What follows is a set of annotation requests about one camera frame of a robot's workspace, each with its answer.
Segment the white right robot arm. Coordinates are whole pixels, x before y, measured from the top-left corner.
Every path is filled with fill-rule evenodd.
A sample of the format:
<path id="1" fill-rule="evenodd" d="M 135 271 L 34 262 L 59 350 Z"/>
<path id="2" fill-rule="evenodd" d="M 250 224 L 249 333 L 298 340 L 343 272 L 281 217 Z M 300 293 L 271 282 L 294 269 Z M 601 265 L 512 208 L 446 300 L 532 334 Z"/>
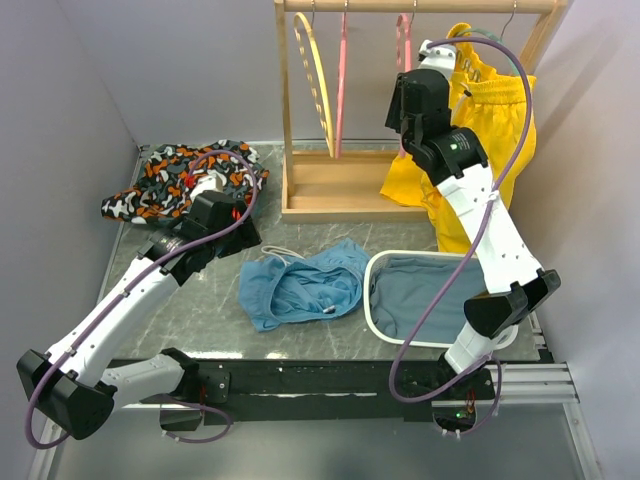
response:
<path id="1" fill-rule="evenodd" d="M 486 290 L 465 301 L 466 323 L 444 360 L 440 391 L 460 398 L 473 385 L 469 367 L 497 347 L 503 332 L 517 326 L 560 286 L 522 240 L 498 189 L 477 135 L 451 125 L 449 82 L 431 69 L 396 77 L 387 127 L 446 199 L 472 242 Z"/>

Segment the light blue shorts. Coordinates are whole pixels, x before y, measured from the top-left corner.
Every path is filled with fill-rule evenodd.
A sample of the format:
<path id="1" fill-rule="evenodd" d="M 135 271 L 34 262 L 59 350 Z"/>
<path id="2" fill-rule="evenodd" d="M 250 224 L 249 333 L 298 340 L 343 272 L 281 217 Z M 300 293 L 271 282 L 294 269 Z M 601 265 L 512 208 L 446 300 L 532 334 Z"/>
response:
<path id="1" fill-rule="evenodd" d="M 371 256 L 353 240 L 311 257 L 274 245 L 261 253 L 261 260 L 242 265 L 237 295 L 257 331 L 331 321 L 361 306 Z"/>

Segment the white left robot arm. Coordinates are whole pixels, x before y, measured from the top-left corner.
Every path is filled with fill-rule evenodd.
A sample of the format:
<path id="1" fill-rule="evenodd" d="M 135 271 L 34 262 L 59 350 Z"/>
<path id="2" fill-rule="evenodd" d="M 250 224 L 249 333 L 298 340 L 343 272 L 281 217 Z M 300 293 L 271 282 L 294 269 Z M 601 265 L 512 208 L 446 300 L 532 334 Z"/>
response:
<path id="1" fill-rule="evenodd" d="M 200 365 L 176 348 L 119 368 L 110 363 L 135 327 L 192 275 L 216 258 L 259 244 L 254 205 L 207 190 L 185 217 L 152 232 L 121 280 L 78 326 L 46 352 L 29 350 L 19 359 L 28 411 L 40 411 L 65 438 L 83 440 L 114 411 L 140 400 L 197 399 L 204 389 Z"/>

